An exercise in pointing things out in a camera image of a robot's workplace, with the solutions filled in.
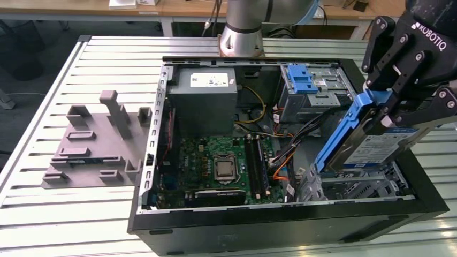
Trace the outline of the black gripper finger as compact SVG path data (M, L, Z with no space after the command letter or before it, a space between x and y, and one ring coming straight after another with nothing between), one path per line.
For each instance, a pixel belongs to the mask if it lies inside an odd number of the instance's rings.
M393 117L396 126L408 128L434 128L456 122L456 84L440 86L414 110L398 110Z
M364 125L417 125L428 117L428 90L420 85L428 69L428 27L410 16L373 22L362 71L368 73L364 93Z

